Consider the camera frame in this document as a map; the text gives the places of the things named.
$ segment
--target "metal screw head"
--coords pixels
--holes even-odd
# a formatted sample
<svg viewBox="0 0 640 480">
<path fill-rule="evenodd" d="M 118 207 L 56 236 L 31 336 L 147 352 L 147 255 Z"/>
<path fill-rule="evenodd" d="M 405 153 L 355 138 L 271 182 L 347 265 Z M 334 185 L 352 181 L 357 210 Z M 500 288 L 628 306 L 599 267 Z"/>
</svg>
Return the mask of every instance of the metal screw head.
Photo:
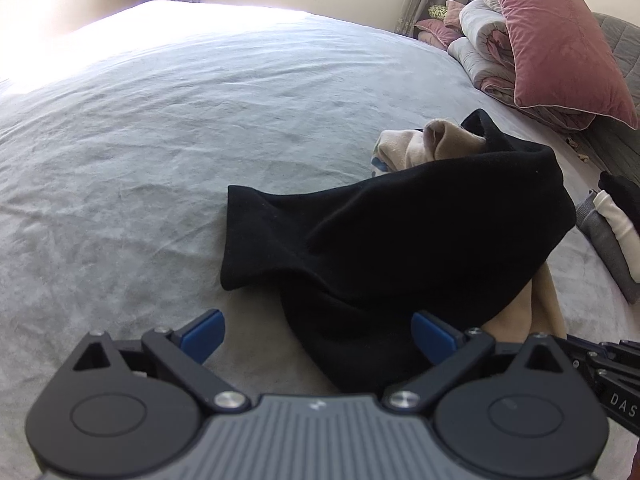
<svg viewBox="0 0 640 480">
<path fill-rule="evenodd" d="M 246 402 L 246 397 L 240 392 L 227 391 L 220 392 L 213 397 L 213 403 L 219 408 L 226 408 L 228 410 L 234 410 L 239 408 Z"/>
<path fill-rule="evenodd" d="M 389 397 L 389 404 L 394 408 L 414 408 L 420 402 L 420 396 L 409 390 L 401 390 Z"/>
</svg>

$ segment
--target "gray bedsheet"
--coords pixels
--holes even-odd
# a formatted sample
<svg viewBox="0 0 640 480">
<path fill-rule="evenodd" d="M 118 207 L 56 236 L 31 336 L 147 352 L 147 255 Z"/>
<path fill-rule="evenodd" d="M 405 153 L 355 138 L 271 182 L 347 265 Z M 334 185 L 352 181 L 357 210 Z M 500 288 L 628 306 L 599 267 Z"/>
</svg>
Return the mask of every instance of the gray bedsheet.
<svg viewBox="0 0 640 480">
<path fill-rule="evenodd" d="M 207 366 L 253 396 L 332 391 L 274 291 L 220 287 L 229 184 L 273 193 L 350 184 L 369 176 L 381 130 L 461 121 L 478 107 L 505 132 L 551 145 L 574 202 L 597 183 L 596 168 L 475 90 L 446 52 L 388 32 L 151 2 L 63 44 L 17 68 L 23 84 L 5 83 L 0 97 L 2 478 L 36 476 L 25 414 L 92 328 L 131 338 L 216 307 L 227 337 Z M 89 63 L 93 49 L 107 59 Z M 570 332 L 640 337 L 635 311 L 577 229 L 549 264 Z M 634 446 L 614 427 L 602 477 L 626 478 Z"/>
</svg>

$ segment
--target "dark clothing hanging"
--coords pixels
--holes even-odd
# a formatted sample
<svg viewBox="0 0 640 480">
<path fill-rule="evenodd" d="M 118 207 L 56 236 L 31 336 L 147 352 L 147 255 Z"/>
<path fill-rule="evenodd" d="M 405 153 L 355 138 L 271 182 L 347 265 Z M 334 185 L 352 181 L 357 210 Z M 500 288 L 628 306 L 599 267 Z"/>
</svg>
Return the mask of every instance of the dark clothing hanging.
<svg viewBox="0 0 640 480">
<path fill-rule="evenodd" d="M 613 176 L 603 171 L 598 182 L 600 189 L 609 193 L 615 204 L 622 209 L 640 233 L 640 187 L 624 176 Z"/>
<path fill-rule="evenodd" d="M 427 369 L 415 311 L 482 325 L 575 224 L 551 148 L 505 135 L 484 110 L 462 126 L 486 153 L 311 194 L 228 189 L 223 288 L 277 284 L 293 332 L 343 392 L 380 394 Z"/>
</svg>

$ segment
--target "blue gripper pad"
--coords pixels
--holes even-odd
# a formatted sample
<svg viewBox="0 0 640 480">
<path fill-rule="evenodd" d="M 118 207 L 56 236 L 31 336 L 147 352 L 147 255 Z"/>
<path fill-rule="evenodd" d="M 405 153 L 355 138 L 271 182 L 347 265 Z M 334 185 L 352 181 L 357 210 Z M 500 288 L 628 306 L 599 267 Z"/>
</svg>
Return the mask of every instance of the blue gripper pad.
<svg viewBox="0 0 640 480">
<path fill-rule="evenodd" d="M 171 335 L 171 341 L 198 364 L 206 361 L 224 339 L 225 318 L 215 308 Z"/>
<path fill-rule="evenodd" d="M 428 312 L 416 312 L 411 320 L 411 335 L 420 352 L 433 365 L 440 364 L 465 343 L 459 330 Z"/>
</svg>

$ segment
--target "pink pillow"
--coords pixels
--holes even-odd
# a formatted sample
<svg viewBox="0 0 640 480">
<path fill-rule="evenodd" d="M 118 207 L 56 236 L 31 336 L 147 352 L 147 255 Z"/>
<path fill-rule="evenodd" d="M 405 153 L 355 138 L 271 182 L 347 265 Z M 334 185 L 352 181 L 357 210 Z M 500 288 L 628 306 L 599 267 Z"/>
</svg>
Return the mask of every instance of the pink pillow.
<svg viewBox="0 0 640 480">
<path fill-rule="evenodd" d="M 462 38 L 462 34 L 452 28 L 446 27 L 440 20 L 422 20 L 416 23 L 415 26 L 420 30 L 430 32 L 438 38 L 440 43 L 443 44 L 444 50 L 447 50 L 453 41 Z"/>
<path fill-rule="evenodd" d="M 447 27 L 462 30 L 460 25 L 460 10 L 465 8 L 465 4 L 461 4 L 456 0 L 447 0 L 447 13 L 444 15 L 444 24 Z"/>
<path fill-rule="evenodd" d="M 514 101 L 638 126 L 622 73 L 584 0 L 498 0 L 516 65 Z"/>
<path fill-rule="evenodd" d="M 430 44 L 431 46 L 439 48 L 440 50 L 447 50 L 447 47 L 444 46 L 442 42 L 428 30 L 421 30 L 420 32 L 418 32 L 418 41 Z"/>
</svg>

